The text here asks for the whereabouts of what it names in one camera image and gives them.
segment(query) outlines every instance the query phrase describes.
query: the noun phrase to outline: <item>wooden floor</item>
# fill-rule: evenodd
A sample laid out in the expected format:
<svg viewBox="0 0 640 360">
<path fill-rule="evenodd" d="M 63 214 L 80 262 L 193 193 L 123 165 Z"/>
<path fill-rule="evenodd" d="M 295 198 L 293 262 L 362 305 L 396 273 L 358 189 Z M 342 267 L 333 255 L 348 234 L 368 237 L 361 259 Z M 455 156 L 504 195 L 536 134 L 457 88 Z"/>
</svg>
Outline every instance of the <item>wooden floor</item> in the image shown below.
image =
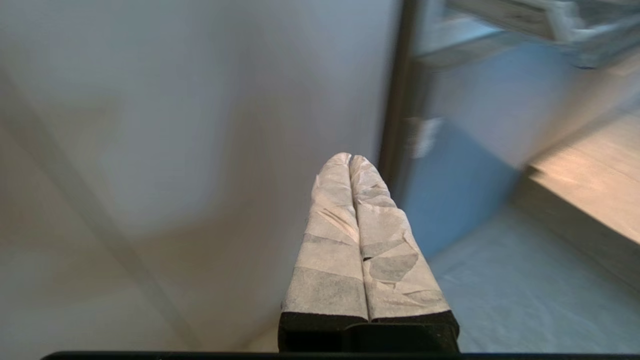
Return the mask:
<svg viewBox="0 0 640 360">
<path fill-rule="evenodd" d="M 640 113 L 618 119 L 532 164 L 533 179 L 640 243 Z"/>
</svg>

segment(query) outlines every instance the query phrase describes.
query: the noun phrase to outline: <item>white wall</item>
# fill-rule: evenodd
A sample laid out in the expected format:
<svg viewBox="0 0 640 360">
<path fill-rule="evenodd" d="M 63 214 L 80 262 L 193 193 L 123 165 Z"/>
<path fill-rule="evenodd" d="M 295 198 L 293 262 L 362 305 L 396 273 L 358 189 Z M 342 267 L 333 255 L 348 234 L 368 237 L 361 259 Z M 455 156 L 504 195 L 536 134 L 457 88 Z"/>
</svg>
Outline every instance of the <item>white wall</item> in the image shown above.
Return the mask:
<svg viewBox="0 0 640 360">
<path fill-rule="evenodd" d="M 221 350 L 263 330 L 315 173 L 377 158 L 396 7 L 0 4 L 0 347 Z"/>
<path fill-rule="evenodd" d="M 638 105 L 640 48 L 631 49 L 601 69 L 574 72 L 571 90 L 538 139 L 533 154 L 561 143 L 590 124 L 615 119 L 617 111 Z"/>
</svg>

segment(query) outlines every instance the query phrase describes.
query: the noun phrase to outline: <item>gray floor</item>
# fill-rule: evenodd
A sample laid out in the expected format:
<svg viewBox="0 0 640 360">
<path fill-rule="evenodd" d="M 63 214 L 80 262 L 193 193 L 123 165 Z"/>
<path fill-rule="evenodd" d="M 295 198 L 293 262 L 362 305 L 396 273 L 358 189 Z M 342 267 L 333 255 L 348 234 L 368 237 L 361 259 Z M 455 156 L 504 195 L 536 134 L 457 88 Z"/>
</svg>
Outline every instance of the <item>gray floor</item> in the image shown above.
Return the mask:
<svg viewBox="0 0 640 360">
<path fill-rule="evenodd" d="M 463 352 L 640 353 L 640 294 L 516 209 L 430 261 Z M 245 351 L 277 351 L 276 322 Z"/>
</svg>

